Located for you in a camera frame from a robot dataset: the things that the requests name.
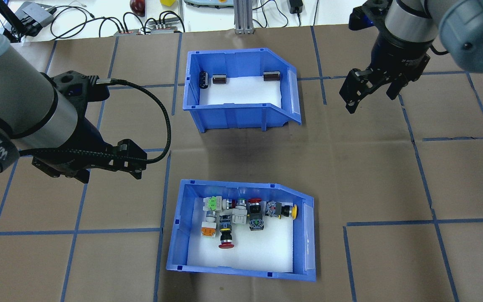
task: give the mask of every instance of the metal bracket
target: metal bracket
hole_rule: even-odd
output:
[[[254,33],[251,0],[234,0],[234,32]]]

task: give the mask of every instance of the yellow object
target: yellow object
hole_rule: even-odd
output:
[[[176,0],[159,0],[159,2],[164,6],[172,6]]]
[[[292,219],[295,219],[296,217],[297,217],[297,205],[293,205]]]

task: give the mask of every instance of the electronic component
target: electronic component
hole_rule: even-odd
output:
[[[226,75],[213,75],[211,82],[213,84],[226,84]]]
[[[247,201],[244,198],[238,198],[236,206],[232,209],[232,223],[237,225],[245,225],[247,221]]]
[[[297,205],[282,205],[277,201],[267,201],[265,215],[269,217],[281,218],[281,216],[292,217],[295,219],[297,217]]]
[[[159,33],[175,33],[178,32],[178,27],[176,26],[167,26],[165,24],[162,25],[155,25],[154,27],[146,28],[146,33],[148,34],[159,34]]]
[[[219,216],[219,229],[221,231],[221,244],[219,245],[219,248],[227,249],[234,247],[234,244],[232,243],[232,224],[230,222],[230,215]]]
[[[265,81],[280,81],[280,71],[264,71]]]
[[[280,205],[280,203],[272,200],[267,201],[265,215],[269,217],[278,217],[280,219],[281,208],[282,206]]]
[[[303,0],[287,0],[287,2],[291,14],[297,14],[303,11]]]
[[[199,73],[199,87],[201,89],[208,88],[208,73],[206,71]]]
[[[221,196],[211,196],[203,198],[203,211],[223,212],[236,206],[234,199],[223,198]]]
[[[285,206],[282,206],[282,208],[280,209],[280,214],[283,215],[283,216],[285,216],[285,217],[291,216],[292,219],[295,220],[295,218],[297,218],[297,205],[293,205],[293,206],[285,205]]]
[[[216,217],[214,211],[207,211],[205,221],[201,224],[201,236],[215,238],[216,233]]]
[[[261,213],[260,198],[251,198],[249,203],[249,229],[251,231],[262,231],[264,229],[264,220]]]

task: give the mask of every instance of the red apple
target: red apple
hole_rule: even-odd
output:
[[[134,14],[139,17],[144,17],[144,1],[145,0],[130,0],[130,8]]]

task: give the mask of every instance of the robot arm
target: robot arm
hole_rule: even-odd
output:
[[[107,99],[107,86],[115,84],[144,92],[161,108],[167,144],[155,159],[147,159],[146,152],[129,139],[117,146],[106,143],[86,119],[87,103]],[[0,35],[0,172],[19,155],[33,155],[33,166],[51,177],[64,175],[88,183],[88,169],[101,168],[125,171],[140,179],[147,164],[165,157],[170,141],[169,115],[151,92],[123,80],[100,80],[75,71],[49,78]]]
[[[349,28],[371,26],[379,30],[371,63],[366,70],[352,69],[340,90],[349,113],[385,84],[395,99],[418,80],[437,34],[461,68],[483,73],[483,0],[368,0],[351,13]]]

